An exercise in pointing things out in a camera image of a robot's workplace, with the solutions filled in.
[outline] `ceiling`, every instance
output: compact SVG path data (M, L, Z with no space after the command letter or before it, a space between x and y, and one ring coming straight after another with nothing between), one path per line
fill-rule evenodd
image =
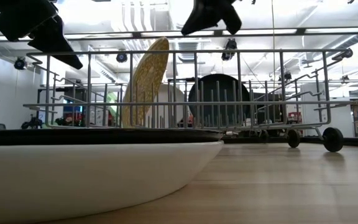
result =
M66 34L82 34L92 32L127 32L127 31L161 31L179 30L185 23L193 8L193 0L112 0L94 2L92 0L60 0L56 4L59 14L65 21ZM257 0L255 5L250 1L236 1L236 8L242 20L242 29L261 28L297 28L297 27L350 27L358 26L358 0L347 4L346 0ZM214 29L225 29L223 21ZM320 49L338 47L353 35L305 35L289 37L236 37L238 49ZM153 39L140 40L76 40L72 41L77 51L107 50L147 50ZM193 50L222 49L226 37L185 38L170 40L171 49L182 49L192 45ZM353 42L351 49L354 56L329 68L330 78L339 79L349 75L350 79L358 79L358 42ZM0 42L0 56L14 60L34 49L25 42ZM135 55L134 62L141 55ZM310 73L322 66L318 54L285 53L285 70L291 72L293 78ZM301 64L302 60L311 62L310 68ZM120 82L129 79L129 60L118 63L116 55L100 55L94 58L96 68L92 71L93 83L109 82L100 71L114 74ZM193 63L183 63L176 59L177 77L194 76ZM68 78L86 81L87 60L81 71L67 68ZM237 76L237 56L223 62L221 54L198 54L198 75L225 73ZM278 54L242 53L242 80L278 80L280 71ZM173 77L173 57L167 67L167 78Z

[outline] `black wheel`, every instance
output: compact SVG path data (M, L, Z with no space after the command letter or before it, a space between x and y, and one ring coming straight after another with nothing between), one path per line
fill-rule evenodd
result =
M269 134L266 130L262 130L259 136L260 142L267 143L269 141Z
M301 135L297 130L289 130L287 139L288 139L288 144L292 148L298 147L299 143L301 143Z
M250 132L249 132L249 137L250 137L250 138L259 138L258 132L256 132L256 131L250 131Z
M338 152L343 147L343 135L338 128L326 128L323 133L324 147L330 152Z
M280 137L280 131L279 130L268 130L268 135L271 137Z

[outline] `green object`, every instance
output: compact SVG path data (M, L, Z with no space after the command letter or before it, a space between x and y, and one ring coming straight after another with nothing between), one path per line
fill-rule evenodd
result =
M107 94L107 102L108 103L117 103L117 96L114 92L109 92ZM109 111L110 111L111 115L116 116L117 106L109 106Z

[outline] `white wall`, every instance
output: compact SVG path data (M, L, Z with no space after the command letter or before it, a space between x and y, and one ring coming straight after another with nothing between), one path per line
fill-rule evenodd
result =
M319 86L319 90L324 90L324 85ZM312 93L316 93L316 85L315 84L304 84L301 86L301 91L311 91ZM330 97L336 96L344 96L344 92L339 91L330 91ZM317 101L317 96L311 96L309 94L303 95L301 97L302 101ZM325 94L321 95L321 100L325 100ZM315 108L318 108L318 105L303 105L302 106L302 118L303 123L318 123L319 115L318 111L315 111ZM327 121L327 110L322 110L321 112L323 121ZM353 128L353 119L351 115L351 107L347 105L345 107L333 108L331 109L331 123L327 125L323 125L319 128L321 134L328 127L338 128L345 138L353 138L354 137L354 128ZM306 136L317 136L315 130L306 130Z
M23 107L37 102L40 75L25 70L18 71L13 63L0 59L0 123L7 129L20 129L35 111Z

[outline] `security camera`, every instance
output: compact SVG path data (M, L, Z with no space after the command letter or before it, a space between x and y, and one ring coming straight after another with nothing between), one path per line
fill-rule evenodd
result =
M224 46L224 49L225 50L237 50L237 42L236 42L236 40L234 38L229 39L227 41L226 45ZM222 60L223 61L228 61L228 60L232 59L235 54L236 53L234 53L234 52L222 53Z
M117 54L116 60L119 63L124 63L128 60L128 56L127 56L127 54Z
M284 81L287 82L292 79L291 72L285 72L284 73Z
M25 57L18 57L13 66L18 70L26 70L27 62L25 61Z
M345 84L346 81L348 81L348 80L350 80L350 79L349 79L349 76L348 76L348 75L344 75L344 76L342 76L341 80L342 80L341 83L342 83L342 84Z

